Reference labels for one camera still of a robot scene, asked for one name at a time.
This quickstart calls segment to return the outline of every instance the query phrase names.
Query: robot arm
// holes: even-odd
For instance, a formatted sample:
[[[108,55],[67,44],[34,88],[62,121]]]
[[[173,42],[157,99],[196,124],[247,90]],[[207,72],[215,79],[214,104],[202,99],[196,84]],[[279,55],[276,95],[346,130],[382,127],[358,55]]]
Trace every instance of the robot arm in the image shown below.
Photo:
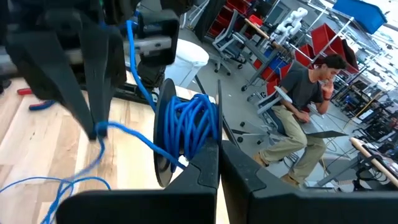
[[[271,40],[275,40],[279,45],[283,45],[289,37],[292,37],[300,30],[300,21],[307,14],[308,11],[301,7],[297,11],[293,11],[288,18],[277,26],[275,32],[271,35]]]

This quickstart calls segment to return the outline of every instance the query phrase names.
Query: laptop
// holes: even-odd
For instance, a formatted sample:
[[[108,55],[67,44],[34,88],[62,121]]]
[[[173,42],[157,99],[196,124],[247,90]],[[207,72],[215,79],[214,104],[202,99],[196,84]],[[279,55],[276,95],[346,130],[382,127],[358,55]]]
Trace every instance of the laptop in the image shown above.
[[[323,130],[318,128],[312,121],[307,123],[302,123],[295,117],[296,121],[300,124],[301,129],[307,136],[312,136],[315,138],[335,138],[341,136],[347,136],[346,133],[341,133],[334,131],[325,127]]]

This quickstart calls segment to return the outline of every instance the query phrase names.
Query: concrete floor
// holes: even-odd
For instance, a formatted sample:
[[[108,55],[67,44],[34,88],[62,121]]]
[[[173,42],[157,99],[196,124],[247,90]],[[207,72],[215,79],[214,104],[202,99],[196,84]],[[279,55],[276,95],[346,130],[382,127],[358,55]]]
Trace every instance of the concrete floor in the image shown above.
[[[217,54],[216,50],[212,47],[211,44],[201,43],[197,39],[195,34],[188,29],[180,30],[179,38],[198,44],[199,46],[203,47],[207,52]],[[247,80],[250,79],[255,71],[248,63],[245,64],[242,69],[238,70],[238,63],[231,62],[230,68],[233,70],[231,76],[226,75],[225,69],[221,69],[218,73],[215,73],[214,62],[209,61],[206,66],[202,67],[199,70],[197,76],[199,78],[199,81],[203,85],[206,93],[211,96],[215,96],[217,80],[221,80],[223,94],[223,113],[230,128],[247,131],[245,130],[245,128],[241,128],[239,126],[240,122],[250,121],[254,124],[263,123],[262,119],[257,116],[256,107],[252,103],[247,101],[247,97],[256,90],[262,91],[264,87],[261,86],[262,82],[258,82],[256,86],[250,86],[245,92],[242,92],[241,87],[247,82]],[[191,90],[200,91],[195,80],[191,82],[188,88]],[[350,122],[346,125],[346,123],[348,122],[348,118],[340,111],[339,108],[331,104],[328,110],[328,114],[326,114],[324,118],[321,118],[317,115],[312,115],[311,119],[316,124],[328,126],[336,131],[342,131],[348,135],[335,138],[331,141],[331,143],[328,143],[328,150],[324,154],[325,159],[334,159],[342,154],[344,154],[342,158],[346,159],[356,157],[356,151],[353,151],[354,153],[351,154],[347,152],[353,148],[349,141],[349,138],[353,136],[351,132],[352,130],[357,128],[357,125],[353,122]],[[252,156],[254,153],[260,151],[261,149],[266,149],[267,147],[269,147],[267,139],[265,139],[265,141],[261,145],[257,145],[256,142],[257,139],[247,138],[244,139],[242,143],[240,143],[240,147],[249,156]],[[301,156],[303,152],[304,150],[301,150],[297,152],[297,154]],[[292,165],[289,160],[286,161],[288,166]],[[267,169],[277,177],[286,174],[289,170],[289,168],[283,162],[271,164]],[[317,164],[314,171],[307,178],[307,181],[317,182],[324,178],[324,176],[325,172],[322,165]],[[344,191],[352,191],[353,189],[352,184],[341,187]]]

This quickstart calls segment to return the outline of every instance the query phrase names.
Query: shoe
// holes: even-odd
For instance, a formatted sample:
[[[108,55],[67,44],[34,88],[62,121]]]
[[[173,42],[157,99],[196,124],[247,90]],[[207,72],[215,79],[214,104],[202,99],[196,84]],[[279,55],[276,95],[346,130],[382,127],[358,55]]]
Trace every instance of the shoe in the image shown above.
[[[261,159],[260,152],[256,153],[253,156],[253,159],[254,159],[254,161],[256,161],[258,164],[260,164],[263,167],[269,166],[269,161],[265,161],[264,159]]]
[[[289,174],[283,175],[280,179],[297,189],[300,187],[300,183],[298,183],[295,179],[291,178]]]

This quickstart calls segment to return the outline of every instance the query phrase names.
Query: office chair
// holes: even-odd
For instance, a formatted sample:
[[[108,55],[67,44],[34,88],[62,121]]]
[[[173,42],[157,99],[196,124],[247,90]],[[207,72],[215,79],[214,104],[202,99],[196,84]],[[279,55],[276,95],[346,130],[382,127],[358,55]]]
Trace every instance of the office chair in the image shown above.
[[[276,76],[275,79],[272,79],[272,81],[269,81],[266,83],[266,90],[267,90],[267,96],[260,101],[256,103],[256,106],[258,107],[257,114],[260,116],[260,118],[263,119],[265,125],[257,126],[255,124],[250,123],[249,121],[243,121],[240,123],[240,126],[243,127],[248,123],[252,128],[258,130],[257,133],[242,133],[240,137],[237,138],[238,142],[243,142],[243,137],[257,137],[257,144],[261,144],[264,141],[265,136],[271,136],[271,134],[276,135],[280,138],[286,137],[285,129],[282,125],[282,122],[280,119],[275,115],[274,110],[271,108],[279,102],[281,99],[284,99],[288,102],[292,102],[292,99],[283,92],[282,89],[280,89],[279,82],[282,78],[284,78],[287,74],[287,72],[291,70],[301,70],[303,68],[306,68],[303,66],[300,62],[294,60],[291,64],[286,65],[282,68],[279,68],[279,76]],[[321,115],[316,108],[313,105],[308,105],[308,112],[311,114],[316,114],[323,118],[323,115]]]
[[[236,45],[236,41],[241,41],[233,31],[239,14],[236,9],[233,11],[231,22],[229,23],[228,27],[223,29],[212,43],[214,48],[219,53],[219,55],[210,54],[210,60],[214,60],[216,62],[216,69],[214,70],[216,73],[220,70],[221,66],[224,66],[224,68],[228,71],[227,75],[231,75],[232,70],[226,63],[226,61],[229,59],[240,63],[238,68],[242,68],[242,64],[246,62],[245,59],[242,59],[243,56],[241,55],[241,49]]]

